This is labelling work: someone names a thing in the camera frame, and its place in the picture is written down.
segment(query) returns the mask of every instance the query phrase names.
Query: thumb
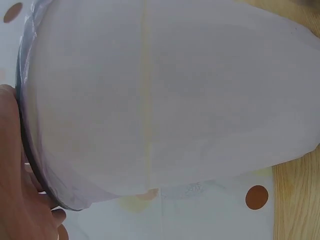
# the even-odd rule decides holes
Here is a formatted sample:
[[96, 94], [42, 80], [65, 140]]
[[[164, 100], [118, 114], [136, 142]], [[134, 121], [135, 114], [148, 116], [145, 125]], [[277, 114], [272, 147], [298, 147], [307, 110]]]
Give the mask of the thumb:
[[15, 89], [0, 85], [0, 185], [20, 184], [21, 134]]

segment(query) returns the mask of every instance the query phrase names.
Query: finger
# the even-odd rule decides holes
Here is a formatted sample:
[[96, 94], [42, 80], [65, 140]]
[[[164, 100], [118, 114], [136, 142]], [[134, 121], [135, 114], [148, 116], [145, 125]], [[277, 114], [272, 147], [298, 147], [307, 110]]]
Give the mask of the finger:
[[16, 189], [21, 182], [20, 119], [15, 90], [8, 85], [0, 85], [0, 146], [0, 184], [6, 180]]
[[52, 211], [52, 216], [54, 218], [54, 223], [56, 224], [56, 227], [59, 227], [66, 219], [67, 214], [64, 210], [57, 209]]
[[68, 232], [62, 224], [58, 227], [59, 240], [69, 240]]
[[35, 189], [38, 191], [38, 193], [44, 192], [44, 189], [41, 186], [41, 184], [38, 182], [38, 180], [37, 180], [32, 168], [31, 168], [31, 166], [28, 165], [28, 164], [25, 164], [24, 168], [25, 168], [26, 172], [28, 173], [28, 175], [29, 175], [29, 177], [31, 179], [31, 182], [32, 182], [33, 186], [35, 187]]
[[46, 206], [48, 206], [51, 210], [58, 207], [58, 204], [56, 204], [47, 194], [39, 193], [38, 197], [40, 201]]

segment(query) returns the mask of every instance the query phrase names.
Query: yellow stain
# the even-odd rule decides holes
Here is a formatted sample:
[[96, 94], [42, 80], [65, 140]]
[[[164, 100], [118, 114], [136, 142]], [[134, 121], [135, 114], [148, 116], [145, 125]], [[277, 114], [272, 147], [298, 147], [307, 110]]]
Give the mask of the yellow stain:
[[252, 171], [252, 174], [259, 177], [272, 177], [272, 167], [262, 168], [256, 171]]
[[141, 213], [145, 210], [151, 201], [143, 201], [136, 196], [124, 196], [118, 199], [118, 204], [120, 207], [130, 213]]
[[124, 196], [118, 199], [118, 204], [122, 209], [138, 214], [149, 207], [151, 201], [157, 197], [158, 191], [158, 189], [150, 189], [145, 194]]

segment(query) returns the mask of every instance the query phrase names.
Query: polka dot pattern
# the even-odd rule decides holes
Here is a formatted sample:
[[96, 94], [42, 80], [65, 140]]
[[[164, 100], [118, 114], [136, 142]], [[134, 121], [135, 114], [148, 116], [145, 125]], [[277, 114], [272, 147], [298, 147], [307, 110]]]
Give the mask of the polka dot pattern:
[[245, 196], [245, 203], [252, 210], [261, 209], [268, 201], [269, 193], [264, 186], [256, 185], [249, 189]]
[[8, 24], [10, 22], [12, 22], [21, 12], [23, 8], [23, 4], [22, 2], [18, 2], [16, 4], [14, 4], [13, 6], [11, 6], [5, 13], [4, 17], [3, 17], [3, 22], [5, 24]]

